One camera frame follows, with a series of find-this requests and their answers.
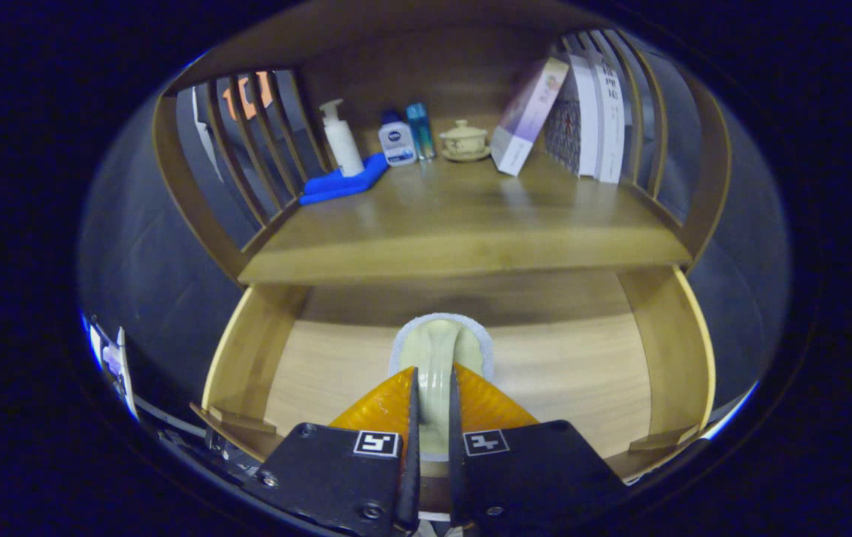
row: shelf board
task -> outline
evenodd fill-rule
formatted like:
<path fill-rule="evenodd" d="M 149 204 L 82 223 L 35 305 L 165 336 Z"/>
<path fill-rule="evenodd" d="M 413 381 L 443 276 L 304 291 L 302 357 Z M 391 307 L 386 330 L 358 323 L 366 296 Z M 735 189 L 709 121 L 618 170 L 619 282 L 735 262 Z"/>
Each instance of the shelf board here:
<path fill-rule="evenodd" d="M 491 159 L 391 168 L 367 192 L 300 208 L 239 281 L 316 285 L 689 261 L 642 194 L 579 180 L 534 152 L 518 177 Z"/>

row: white book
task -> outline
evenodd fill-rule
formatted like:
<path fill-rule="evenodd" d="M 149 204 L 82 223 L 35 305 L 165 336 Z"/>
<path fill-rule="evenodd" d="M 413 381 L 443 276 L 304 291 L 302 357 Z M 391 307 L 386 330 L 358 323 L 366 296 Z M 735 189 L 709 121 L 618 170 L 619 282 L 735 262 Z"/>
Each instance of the white book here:
<path fill-rule="evenodd" d="M 580 34 L 586 47 L 584 57 L 595 79 L 599 102 L 601 141 L 598 170 L 595 179 L 602 183 L 619 183 L 621 161 L 624 157 L 624 101 L 618 74 L 608 66 L 604 55 L 591 41 L 588 33 Z"/>
<path fill-rule="evenodd" d="M 595 76 L 575 35 L 563 37 L 569 76 L 546 122 L 546 151 L 580 176 L 596 177 L 602 142 Z"/>

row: saucer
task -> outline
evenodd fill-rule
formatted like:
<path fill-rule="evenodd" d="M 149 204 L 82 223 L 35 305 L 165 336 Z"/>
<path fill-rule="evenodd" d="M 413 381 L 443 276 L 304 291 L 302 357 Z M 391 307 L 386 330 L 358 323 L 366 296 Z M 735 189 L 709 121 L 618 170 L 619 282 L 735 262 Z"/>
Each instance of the saucer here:
<path fill-rule="evenodd" d="M 488 157 L 492 153 L 491 147 L 487 146 L 485 149 L 480 151 L 480 153 L 473 153 L 472 155 L 453 155 L 447 149 L 443 149 L 440 151 L 443 157 L 446 157 L 446 160 L 453 160 L 454 163 L 470 163 L 473 160 L 482 160 L 485 157 Z"/>

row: wooden drawer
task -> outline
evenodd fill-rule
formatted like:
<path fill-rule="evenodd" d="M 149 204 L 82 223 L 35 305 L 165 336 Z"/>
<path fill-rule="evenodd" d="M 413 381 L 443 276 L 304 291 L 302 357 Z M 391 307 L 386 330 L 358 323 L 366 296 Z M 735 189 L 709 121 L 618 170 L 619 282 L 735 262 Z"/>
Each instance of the wooden drawer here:
<path fill-rule="evenodd" d="M 540 421 L 570 421 L 623 479 L 671 458 L 707 422 L 712 346 L 676 266 L 250 286 L 198 414 L 265 459 L 296 424 L 328 424 L 385 380 L 400 327 L 434 312 L 483 324 L 494 384 Z M 444 473 L 423 466 L 424 477 Z"/>

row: wooden shelf unit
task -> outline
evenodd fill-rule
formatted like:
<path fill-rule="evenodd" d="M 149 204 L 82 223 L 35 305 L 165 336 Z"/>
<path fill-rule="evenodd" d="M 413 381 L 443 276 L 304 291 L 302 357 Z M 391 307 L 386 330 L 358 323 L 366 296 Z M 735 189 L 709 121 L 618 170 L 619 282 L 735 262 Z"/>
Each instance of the wooden shelf unit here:
<path fill-rule="evenodd" d="M 316 107 L 338 96 L 363 156 L 378 149 L 380 110 L 412 101 L 426 103 L 434 137 L 455 119 L 491 133 L 530 59 L 567 31 L 609 27 L 552 0 L 508 10 L 496 0 L 314 1 L 188 66 L 157 101 L 157 161 L 198 241 L 245 289 L 195 412 L 263 461 L 293 425 L 329 422 L 385 380 L 399 327 L 419 314 L 451 312 L 489 330 L 495 384 L 543 421 L 571 421 L 623 479 L 667 462 L 700 435 L 715 363 L 685 272 L 720 219 L 730 138 L 715 98 L 695 76 L 681 71 L 698 106 L 703 155 L 684 223 L 657 200 L 668 125 L 656 84 L 648 188 L 638 186 L 635 166 L 618 186 L 579 180 L 545 155 L 539 139 L 517 178 L 498 173 L 491 160 L 440 157 L 393 168 L 362 194 L 307 207 L 293 201 L 242 248 L 207 204 L 178 135 L 178 91 L 228 76 L 239 99 L 238 76 L 256 79 L 258 71 L 268 72 L 281 130 L 292 132 L 285 109 L 302 112 L 311 150 L 327 170 L 331 153 Z M 642 67 L 627 69 L 626 78 L 654 76 L 623 34 L 608 45 L 620 61 L 631 54 Z M 294 72 L 292 99 L 276 91 L 277 69 Z M 634 78 L 623 86 L 634 98 Z M 254 101 L 256 125 L 269 130 Z M 639 99 L 632 107 L 633 118 L 642 118 Z M 248 120 L 238 120 L 246 150 L 257 157 Z M 235 169 L 237 149 L 225 132 L 215 135 L 232 179 L 248 191 Z M 299 163 L 302 149 L 292 150 Z M 277 159 L 273 145 L 269 153 Z M 630 161 L 640 163 L 640 155 Z M 270 186 L 290 188 L 265 166 L 257 172 Z M 246 203 L 259 213 L 255 198 Z M 443 509 L 436 495 L 444 490 L 443 468 L 422 470 L 424 502 Z"/>

